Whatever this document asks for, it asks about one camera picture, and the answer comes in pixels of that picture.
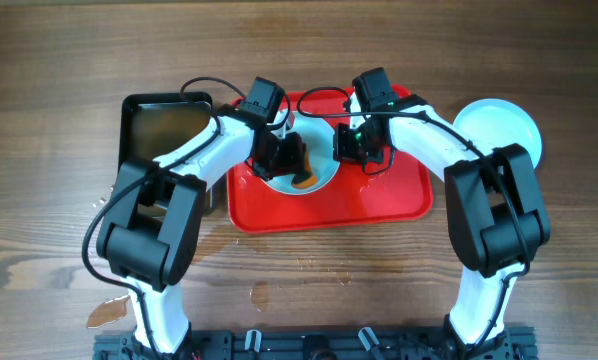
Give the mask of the orange green scrub sponge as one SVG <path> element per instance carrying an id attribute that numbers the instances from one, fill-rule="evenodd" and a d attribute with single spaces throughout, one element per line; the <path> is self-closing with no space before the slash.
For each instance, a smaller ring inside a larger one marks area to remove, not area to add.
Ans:
<path id="1" fill-rule="evenodd" d="M 307 189 L 314 186 L 316 183 L 317 177 L 313 173 L 310 165 L 309 152 L 307 148 L 304 148 L 302 168 L 299 172 L 294 174 L 291 180 L 291 186 L 295 189 Z"/>

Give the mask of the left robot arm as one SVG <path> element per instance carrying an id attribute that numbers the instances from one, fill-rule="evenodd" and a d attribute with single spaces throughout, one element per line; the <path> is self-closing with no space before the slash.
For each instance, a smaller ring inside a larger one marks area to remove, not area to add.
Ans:
<path id="1" fill-rule="evenodd" d="M 196 251 L 208 187 L 240 163 L 265 180 L 289 175 L 296 189 L 316 182 L 298 134 L 280 137 L 264 120 L 236 115 L 215 117 L 168 154 L 120 166 L 84 240 L 109 263 L 113 275 L 103 282 L 126 288 L 134 302 L 137 327 L 123 349 L 130 357 L 192 356 L 179 283 Z"/>

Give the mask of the light blue plate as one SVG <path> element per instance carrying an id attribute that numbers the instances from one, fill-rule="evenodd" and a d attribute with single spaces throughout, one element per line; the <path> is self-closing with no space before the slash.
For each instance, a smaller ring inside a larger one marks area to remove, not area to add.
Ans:
<path id="1" fill-rule="evenodd" d="M 308 160 L 316 183 L 305 189 L 291 185 L 292 175 L 275 177 L 266 182 L 266 186 L 285 195 L 307 195 L 325 187 L 336 175 L 340 163 L 333 159 L 333 127 L 323 118 L 310 118 L 294 112 L 295 120 L 291 130 L 298 133 L 307 145 Z"/>
<path id="2" fill-rule="evenodd" d="M 474 101 L 458 113 L 453 125 L 494 147 L 521 145 L 529 153 L 534 168 L 541 160 L 543 144 L 539 129 L 532 117 L 512 102 L 497 98 Z"/>

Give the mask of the light blue plate bottom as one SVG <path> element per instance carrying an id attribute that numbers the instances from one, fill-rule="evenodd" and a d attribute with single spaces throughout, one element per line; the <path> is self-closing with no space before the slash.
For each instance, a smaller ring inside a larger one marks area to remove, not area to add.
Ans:
<path id="1" fill-rule="evenodd" d="M 529 153 L 534 168 L 541 160 L 543 144 L 539 129 L 532 117 L 512 102 L 497 98 L 474 101 L 458 113 L 453 125 L 494 147 L 521 145 Z"/>

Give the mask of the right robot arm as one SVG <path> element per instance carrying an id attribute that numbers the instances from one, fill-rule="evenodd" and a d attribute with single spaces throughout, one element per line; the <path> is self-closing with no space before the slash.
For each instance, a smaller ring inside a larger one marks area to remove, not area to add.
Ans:
<path id="1" fill-rule="evenodd" d="M 513 286 L 551 236 L 531 153 L 506 127 L 467 130 L 416 96 L 344 106 L 354 143 L 411 155 L 443 181 L 448 236 L 463 266 L 446 333 L 458 355 L 495 348 Z"/>

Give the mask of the light blue plate top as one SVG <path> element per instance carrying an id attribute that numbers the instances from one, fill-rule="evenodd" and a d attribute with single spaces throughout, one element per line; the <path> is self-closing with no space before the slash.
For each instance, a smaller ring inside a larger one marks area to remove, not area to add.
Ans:
<path id="1" fill-rule="evenodd" d="M 316 183 L 305 189 L 291 185 L 292 175 L 275 177 L 266 182 L 266 186 L 285 195 L 307 195 L 325 187 L 336 175 L 340 163 L 333 159 L 333 127 L 323 118 L 310 118 L 294 112 L 295 120 L 291 130 L 298 133 L 307 145 L 308 160 Z"/>

